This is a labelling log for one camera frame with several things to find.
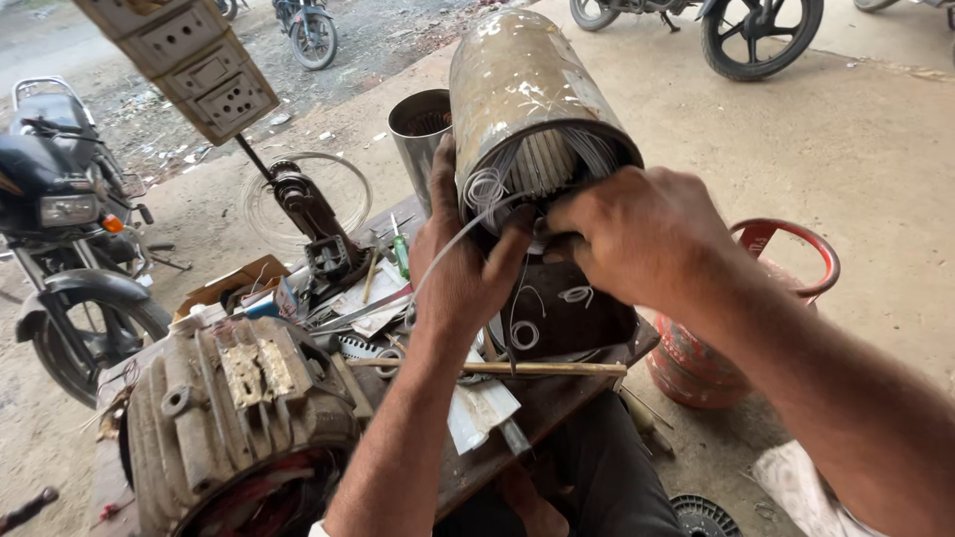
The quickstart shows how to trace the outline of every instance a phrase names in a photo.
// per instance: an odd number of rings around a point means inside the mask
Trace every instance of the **gas cylinder handle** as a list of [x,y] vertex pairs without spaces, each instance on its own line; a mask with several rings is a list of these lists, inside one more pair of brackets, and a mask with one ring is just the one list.
[[839,274],[841,273],[841,265],[839,264],[836,251],[833,250],[832,246],[830,246],[825,239],[818,236],[814,231],[798,224],[778,220],[776,218],[751,218],[730,226],[730,234],[741,229],[743,230],[743,234],[739,237],[739,245],[749,251],[753,258],[759,257],[759,254],[761,254],[766,245],[769,244],[770,239],[773,238],[773,234],[777,229],[782,229],[783,231],[794,234],[818,250],[822,255],[822,260],[826,263],[826,273],[815,285],[791,290],[796,296],[815,299],[836,284]]

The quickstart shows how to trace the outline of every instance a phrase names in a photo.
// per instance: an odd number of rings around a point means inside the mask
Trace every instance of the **stainless steel cylinder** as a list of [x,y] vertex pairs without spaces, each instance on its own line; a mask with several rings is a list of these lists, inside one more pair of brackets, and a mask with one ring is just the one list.
[[448,90],[427,90],[406,97],[388,115],[398,153],[411,177],[414,193],[431,216],[431,164],[441,137],[451,129],[451,98]]
[[451,111],[465,222],[477,216],[464,202],[468,178],[512,142],[520,141],[520,148],[502,184],[535,199],[582,176],[583,161],[564,128],[599,137],[618,165],[643,167],[640,151],[561,30],[539,13],[495,11],[462,36],[451,62]]

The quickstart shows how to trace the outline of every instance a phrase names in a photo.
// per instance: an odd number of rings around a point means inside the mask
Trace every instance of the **black trousers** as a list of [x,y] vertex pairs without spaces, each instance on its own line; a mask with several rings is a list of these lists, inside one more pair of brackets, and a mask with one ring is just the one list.
[[[571,533],[582,537],[684,537],[616,394],[599,394],[546,441],[559,479],[578,499]],[[433,535],[525,537],[518,515],[489,486],[435,526]]]

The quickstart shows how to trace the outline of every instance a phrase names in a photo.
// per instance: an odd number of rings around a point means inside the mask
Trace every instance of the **screwdriver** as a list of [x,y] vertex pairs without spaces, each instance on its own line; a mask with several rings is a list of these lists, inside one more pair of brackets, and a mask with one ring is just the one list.
[[405,242],[404,235],[398,233],[398,222],[394,219],[394,213],[392,213],[392,226],[394,227],[392,245],[394,246],[394,257],[398,258],[398,273],[401,274],[402,278],[410,280],[411,273],[408,272],[408,243]]

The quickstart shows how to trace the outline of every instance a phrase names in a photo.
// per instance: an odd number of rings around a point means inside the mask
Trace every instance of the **green screwdriver handle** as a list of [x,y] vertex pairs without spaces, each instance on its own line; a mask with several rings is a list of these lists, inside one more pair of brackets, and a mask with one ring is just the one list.
[[411,273],[408,271],[408,243],[402,235],[395,235],[392,240],[394,245],[394,257],[398,259],[398,272],[402,278],[411,280]]

